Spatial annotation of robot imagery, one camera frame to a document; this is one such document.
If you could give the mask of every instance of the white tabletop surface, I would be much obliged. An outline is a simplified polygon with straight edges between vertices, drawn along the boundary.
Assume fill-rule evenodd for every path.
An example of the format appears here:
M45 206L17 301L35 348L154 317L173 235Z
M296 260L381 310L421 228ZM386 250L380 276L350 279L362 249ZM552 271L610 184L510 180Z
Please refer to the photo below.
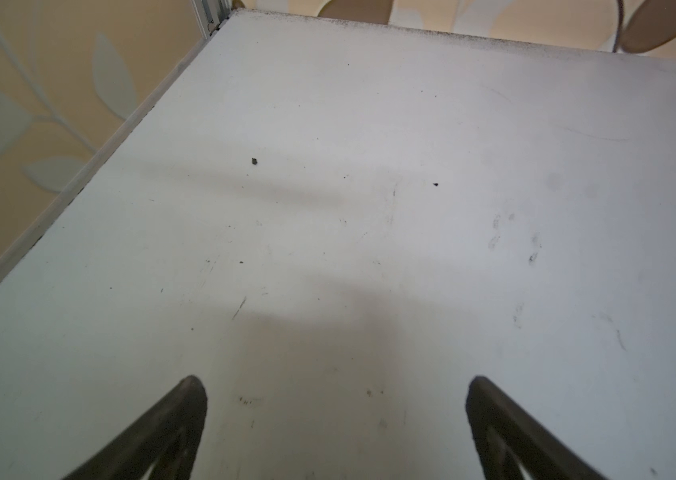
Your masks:
M676 478L676 62L235 13L0 285L0 479L189 374L193 478L483 478L477 374Z

